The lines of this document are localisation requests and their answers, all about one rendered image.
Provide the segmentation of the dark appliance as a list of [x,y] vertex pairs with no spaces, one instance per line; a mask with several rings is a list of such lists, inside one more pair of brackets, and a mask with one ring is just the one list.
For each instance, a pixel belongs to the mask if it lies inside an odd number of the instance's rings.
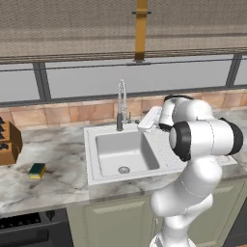
[[247,216],[238,215],[223,247],[247,245]]

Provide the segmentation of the wooden knife block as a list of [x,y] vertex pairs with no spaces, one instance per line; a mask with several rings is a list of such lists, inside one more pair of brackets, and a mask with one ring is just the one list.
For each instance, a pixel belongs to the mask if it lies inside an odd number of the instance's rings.
[[15,164],[21,151],[20,130],[0,117],[0,166]]

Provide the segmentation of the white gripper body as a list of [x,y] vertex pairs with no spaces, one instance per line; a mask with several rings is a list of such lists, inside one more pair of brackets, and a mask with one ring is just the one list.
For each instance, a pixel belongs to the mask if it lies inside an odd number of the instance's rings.
[[153,106],[152,109],[137,125],[139,131],[152,132],[158,125],[162,108],[160,106]]

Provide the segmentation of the black dishwasher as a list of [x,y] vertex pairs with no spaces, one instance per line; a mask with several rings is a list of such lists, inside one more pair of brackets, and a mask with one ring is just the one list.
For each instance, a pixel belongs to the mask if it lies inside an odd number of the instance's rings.
[[0,218],[0,247],[73,247],[67,211]]

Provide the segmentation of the grey framed window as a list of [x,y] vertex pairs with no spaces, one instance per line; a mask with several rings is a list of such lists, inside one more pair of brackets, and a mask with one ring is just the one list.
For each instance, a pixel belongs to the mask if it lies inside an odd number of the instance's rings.
[[247,87],[247,55],[0,65],[0,105]]

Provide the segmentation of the yellow and green sponge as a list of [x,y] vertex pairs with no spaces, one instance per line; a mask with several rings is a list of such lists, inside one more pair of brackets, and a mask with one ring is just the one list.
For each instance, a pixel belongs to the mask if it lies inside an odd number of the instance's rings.
[[28,177],[31,179],[41,179],[45,170],[46,165],[44,163],[34,163],[28,172]]

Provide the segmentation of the pale green cupboard door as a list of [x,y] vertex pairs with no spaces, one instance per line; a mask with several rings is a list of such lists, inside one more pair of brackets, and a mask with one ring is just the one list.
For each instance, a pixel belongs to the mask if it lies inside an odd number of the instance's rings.
[[247,180],[221,183],[213,192],[213,205],[190,225],[188,235],[196,247],[223,247],[247,196]]
[[150,197],[128,198],[85,207],[89,247],[149,247],[153,214]]

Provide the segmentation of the silver spring tap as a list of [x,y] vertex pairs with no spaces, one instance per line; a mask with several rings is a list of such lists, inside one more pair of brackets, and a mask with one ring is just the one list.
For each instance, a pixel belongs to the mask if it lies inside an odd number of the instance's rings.
[[118,84],[118,112],[117,112],[117,130],[122,131],[124,124],[131,123],[131,114],[127,112],[127,93],[124,80],[121,79]]

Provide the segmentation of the white sink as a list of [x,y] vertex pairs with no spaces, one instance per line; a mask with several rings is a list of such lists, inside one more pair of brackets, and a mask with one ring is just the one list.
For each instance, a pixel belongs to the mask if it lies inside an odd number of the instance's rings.
[[194,159],[214,158],[232,162],[233,130],[220,120],[198,121],[191,127],[190,148],[172,132],[154,129],[143,132],[135,123],[119,131],[113,124],[84,129],[88,183],[90,185],[148,178],[182,171],[186,163],[173,151],[190,152]]

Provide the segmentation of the woven window blind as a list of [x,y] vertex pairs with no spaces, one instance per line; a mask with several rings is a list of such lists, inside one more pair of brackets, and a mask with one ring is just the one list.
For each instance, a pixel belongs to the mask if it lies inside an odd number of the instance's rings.
[[0,0],[0,63],[247,53],[247,0]]

